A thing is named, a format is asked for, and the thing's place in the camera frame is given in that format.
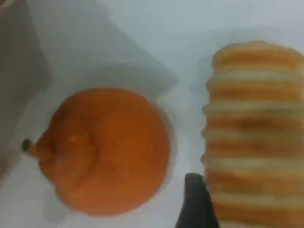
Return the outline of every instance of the black object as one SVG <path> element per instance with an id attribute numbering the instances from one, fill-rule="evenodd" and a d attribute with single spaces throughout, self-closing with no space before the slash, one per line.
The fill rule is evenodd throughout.
<path id="1" fill-rule="evenodd" d="M 25 139 L 21 143 L 21 149 L 24 152 L 27 152 L 29 150 L 29 147 L 30 147 L 31 144 L 32 144 L 32 142 L 29 139 Z"/>
<path id="2" fill-rule="evenodd" d="M 203 176 L 185 176 L 185 197 L 175 228 L 219 228 Z"/>

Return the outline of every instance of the cake roll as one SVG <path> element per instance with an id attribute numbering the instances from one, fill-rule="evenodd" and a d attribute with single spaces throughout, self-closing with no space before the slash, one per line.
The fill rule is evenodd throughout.
<path id="1" fill-rule="evenodd" d="M 222 228 L 304 228 L 304 57 L 264 41 L 213 57 L 202 156 Z"/>

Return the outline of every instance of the bread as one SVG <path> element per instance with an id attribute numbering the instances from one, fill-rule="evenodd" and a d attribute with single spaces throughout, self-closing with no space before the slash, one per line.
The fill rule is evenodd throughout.
<path id="1" fill-rule="evenodd" d="M 222 228 L 304 228 L 304 57 L 263 41 L 213 58 L 202 135 Z"/>
<path id="2" fill-rule="evenodd" d="M 167 171 L 170 142 L 157 110 L 122 89 L 76 93 L 48 129 L 23 149 L 70 208 L 94 216 L 133 210 L 153 197 Z"/>

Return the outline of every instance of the striped food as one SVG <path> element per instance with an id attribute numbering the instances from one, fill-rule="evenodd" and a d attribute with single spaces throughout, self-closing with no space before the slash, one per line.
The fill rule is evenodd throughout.
<path id="1" fill-rule="evenodd" d="M 202 162 L 222 228 L 304 228 L 304 57 L 263 41 L 213 58 Z"/>

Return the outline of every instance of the white surface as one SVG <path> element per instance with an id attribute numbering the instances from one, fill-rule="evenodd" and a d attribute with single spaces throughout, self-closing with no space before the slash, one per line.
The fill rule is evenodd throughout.
<path id="1" fill-rule="evenodd" d="M 301 0 L 28 0 L 0 21 L 2 228 L 171 228 L 183 178 L 202 172 L 201 107 L 212 54 L 266 39 L 304 51 Z M 157 196 L 115 218 L 64 208 L 20 141 L 37 139 L 59 103 L 92 86 L 142 93 L 174 132 L 169 175 Z"/>

